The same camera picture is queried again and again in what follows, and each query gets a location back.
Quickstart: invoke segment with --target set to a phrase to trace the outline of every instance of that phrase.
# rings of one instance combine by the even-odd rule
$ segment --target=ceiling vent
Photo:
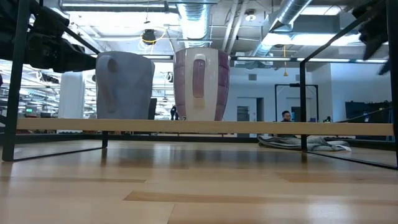
[[[257,74],[249,74],[249,81],[256,81],[257,80]]]

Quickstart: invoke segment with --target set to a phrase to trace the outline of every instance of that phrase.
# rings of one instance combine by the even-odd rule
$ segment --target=fluorescent light
[[[233,58],[235,61],[248,61],[248,62],[302,62],[305,58],[294,58],[294,57],[236,57]],[[311,58],[308,62],[320,62],[320,63],[386,63],[384,59],[370,59],[370,60],[358,60],[348,58]]]
[[[349,61],[350,61],[350,59],[340,59],[340,58],[311,58],[310,59],[310,62],[348,63]]]
[[[309,46],[322,46],[332,39],[334,34],[297,34],[292,38],[292,43],[294,45],[309,45]],[[361,44],[359,41],[358,34],[345,35],[335,40],[332,46],[347,46],[350,44]]]
[[[154,59],[154,60],[172,60],[173,55],[142,55],[145,58],[148,59]]]
[[[369,59],[369,60],[356,60],[356,63],[386,63],[384,59]]]
[[[93,39],[95,40],[100,40],[100,41],[112,41],[112,42],[117,42],[117,41],[132,41],[132,40],[138,40],[141,39],[141,36],[137,36],[137,37],[123,37],[123,36],[119,36],[119,37],[93,37]]]
[[[173,55],[142,55],[145,58],[149,58],[149,59],[158,59],[158,60],[171,60],[173,59]]]
[[[251,22],[253,20],[256,20],[256,16],[255,15],[247,15],[245,17],[245,20]]]
[[[164,7],[160,4],[63,3],[62,7]]]
[[[300,15],[335,16],[341,11],[341,6],[307,6]]]
[[[186,43],[186,42],[201,42],[201,43],[209,43],[209,44],[211,44],[211,43],[213,43],[213,41],[212,40],[182,40],[182,39],[177,39],[177,42],[178,43]]]
[[[289,35],[273,34],[273,33],[267,34],[261,43],[264,45],[271,45],[271,46],[274,46],[277,44],[282,44],[282,45],[293,44],[292,39],[290,38]]]
[[[24,89],[20,89],[20,90],[19,90],[19,94],[22,94],[22,95],[28,95],[28,94],[29,94],[29,92],[28,92],[28,91],[26,91],[26,90],[24,90]]]
[[[257,61],[257,62],[289,62],[291,58],[284,57],[236,57],[237,61]]]

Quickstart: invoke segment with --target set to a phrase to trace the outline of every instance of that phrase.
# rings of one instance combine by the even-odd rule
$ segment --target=mug
[[[227,53],[197,47],[174,57],[174,97],[182,120],[221,121],[229,89]]]
[[[97,118],[148,119],[155,64],[128,52],[103,52],[96,60]]]

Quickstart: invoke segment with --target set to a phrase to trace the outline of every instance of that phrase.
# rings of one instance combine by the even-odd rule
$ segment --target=gray cloth
[[[259,136],[259,145],[262,147],[272,147],[278,149],[301,150],[301,139],[299,138],[279,138],[270,136]],[[351,149],[348,147],[348,142],[344,141],[328,141],[326,142],[322,137],[308,137],[307,150],[308,151],[343,151]]]

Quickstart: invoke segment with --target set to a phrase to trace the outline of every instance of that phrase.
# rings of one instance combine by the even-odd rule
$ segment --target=white pillar
[[[81,72],[66,72],[61,76],[60,103],[58,118],[83,119],[85,108],[85,79]],[[58,130],[79,133],[76,130]]]

